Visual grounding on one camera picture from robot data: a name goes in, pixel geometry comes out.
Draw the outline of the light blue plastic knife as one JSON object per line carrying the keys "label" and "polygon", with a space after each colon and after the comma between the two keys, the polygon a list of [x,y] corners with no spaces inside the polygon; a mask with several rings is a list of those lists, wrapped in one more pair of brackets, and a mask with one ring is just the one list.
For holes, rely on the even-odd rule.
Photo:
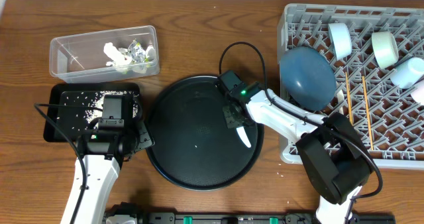
{"label": "light blue plastic knife", "polygon": [[240,140],[243,142],[243,144],[247,147],[247,148],[251,148],[252,145],[250,143],[250,140],[247,136],[246,130],[244,127],[237,127],[236,128],[236,132],[240,138]]}

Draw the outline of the round black serving tray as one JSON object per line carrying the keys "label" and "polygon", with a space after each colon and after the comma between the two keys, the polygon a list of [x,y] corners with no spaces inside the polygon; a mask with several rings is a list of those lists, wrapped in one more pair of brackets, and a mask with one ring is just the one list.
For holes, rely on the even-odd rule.
{"label": "round black serving tray", "polygon": [[179,80],[163,90],[146,118],[154,145],[147,155],[171,183],[189,190],[229,186],[254,166],[264,140],[264,127],[245,129],[247,147],[225,122],[225,100],[215,76]]}

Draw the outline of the dark blue plate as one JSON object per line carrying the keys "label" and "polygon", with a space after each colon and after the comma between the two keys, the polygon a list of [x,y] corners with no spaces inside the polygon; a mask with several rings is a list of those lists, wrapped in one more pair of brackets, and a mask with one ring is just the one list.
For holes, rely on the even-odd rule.
{"label": "dark blue plate", "polygon": [[280,59],[280,75],[286,91],[308,110],[324,109],[335,96],[335,75],[324,56],[312,48],[288,50]]}

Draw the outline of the white tissue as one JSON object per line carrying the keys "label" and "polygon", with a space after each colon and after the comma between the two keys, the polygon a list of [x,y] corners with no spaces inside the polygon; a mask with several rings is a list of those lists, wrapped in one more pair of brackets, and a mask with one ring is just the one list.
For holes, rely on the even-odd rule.
{"label": "white tissue", "polygon": [[153,45],[149,45],[146,49],[145,61],[152,62],[156,59],[156,49]]}
{"label": "white tissue", "polygon": [[110,58],[110,61],[106,62],[106,66],[128,66],[132,62],[132,56],[128,55],[127,49],[116,48],[112,42],[105,43],[103,52]]}

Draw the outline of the yellow foil snack wrapper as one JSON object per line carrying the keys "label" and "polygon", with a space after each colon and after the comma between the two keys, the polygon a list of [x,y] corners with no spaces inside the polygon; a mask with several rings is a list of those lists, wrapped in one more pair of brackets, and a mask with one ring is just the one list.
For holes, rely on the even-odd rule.
{"label": "yellow foil snack wrapper", "polygon": [[127,48],[127,52],[132,58],[133,64],[140,64],[146,61],[146,50],[141,46],[141,43],[134,39]]}

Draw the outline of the wooden chopstick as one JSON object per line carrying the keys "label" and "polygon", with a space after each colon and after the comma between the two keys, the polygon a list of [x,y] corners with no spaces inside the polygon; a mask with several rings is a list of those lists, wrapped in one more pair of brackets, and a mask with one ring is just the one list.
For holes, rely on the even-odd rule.
{"label": "wooden chopstick", "polygon": [[345,72],[344,74],[345,74],[345,85],[346,85],[346,99],[347,99],[347,103],[348,103],[348,118],[349,118],[351,125],[353,125],[352,102],[351,102],[351,98],[350,98],[350,83],[349,83],[349,80],[348,80],[348,73]]}
{"label": "wooden chopstick", "polygon": [[367,127],[368,127],[368,137],[369,137],[369,143],[370,143],[370,150],[374,150],[374,137],[373,137],[374,135],[373,135],[372,124],[371,124],[368,94],[367,94],[367,88],[366,88],[366,79],[365,79],[365,76],[362,76],[361,78],[362,78],[362,87],[363,87],[363,94],[364,94],[364,102],[365,102],[366,120],[367,120]]}

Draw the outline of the light blue bowl with rice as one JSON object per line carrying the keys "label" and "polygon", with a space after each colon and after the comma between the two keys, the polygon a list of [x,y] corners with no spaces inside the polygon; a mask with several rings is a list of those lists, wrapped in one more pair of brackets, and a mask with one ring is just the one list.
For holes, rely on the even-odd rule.
{"label": "light blue bowl with rice", "polygon": [[336,59],[342,60],[343,58],[351,55],[352,41],[350,39],[348,27],[344,23],[331,23],[328,24],[328,27]]}

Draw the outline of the mint green bowl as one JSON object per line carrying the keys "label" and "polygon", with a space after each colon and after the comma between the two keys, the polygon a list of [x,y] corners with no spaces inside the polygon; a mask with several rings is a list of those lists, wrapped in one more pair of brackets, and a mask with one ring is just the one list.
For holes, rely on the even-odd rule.
{"label": "mint green bowl", "polygon": [[398,47],[390,31],[374,32],[371,36],[372,49],[380,69],[386,69],[398,62]]}

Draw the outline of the light blue cup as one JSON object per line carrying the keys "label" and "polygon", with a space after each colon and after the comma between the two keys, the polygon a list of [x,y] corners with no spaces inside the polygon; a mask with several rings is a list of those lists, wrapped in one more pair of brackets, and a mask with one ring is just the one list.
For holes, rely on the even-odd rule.
{"label": "light blue cup", "polygon": [[423,59],[413,57],[395,67],[395,72],[390,80],[401,89],[409,89],[415,84],[424,72]]}

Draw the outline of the white paper cup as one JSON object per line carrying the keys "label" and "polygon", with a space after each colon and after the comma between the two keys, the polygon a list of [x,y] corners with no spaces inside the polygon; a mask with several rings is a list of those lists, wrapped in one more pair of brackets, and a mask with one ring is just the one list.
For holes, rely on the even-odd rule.
{"label": "white paper cup", "polygon": [[424,105],[424,80],[415,84],[415,90],[411,93],[413,100]]}

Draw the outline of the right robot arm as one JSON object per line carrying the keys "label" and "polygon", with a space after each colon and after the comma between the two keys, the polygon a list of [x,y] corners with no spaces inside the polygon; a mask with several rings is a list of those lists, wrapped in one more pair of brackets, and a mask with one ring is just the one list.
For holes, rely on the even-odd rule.
{"label": "right robot arm", "polygon": [[325,117],[302,110],[258,82],[246,85],[232,71],[220,74],[217,86],[227,101],[227,126],[242,140],[245,127],[262,124],[294,142],[320,195],[315,222],[349,223],[360,190],[379,172],[350,121],[340,113]]}

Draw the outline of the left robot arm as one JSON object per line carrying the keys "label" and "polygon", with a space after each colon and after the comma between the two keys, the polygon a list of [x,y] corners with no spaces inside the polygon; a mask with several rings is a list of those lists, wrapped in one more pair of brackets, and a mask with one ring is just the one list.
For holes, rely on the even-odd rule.
{"label": "left robot arm", "polygon": [[123,162],[154,145],[138,95],[105,95],[95,124],[76,139],[78,159],[62,223],[102,223]]}

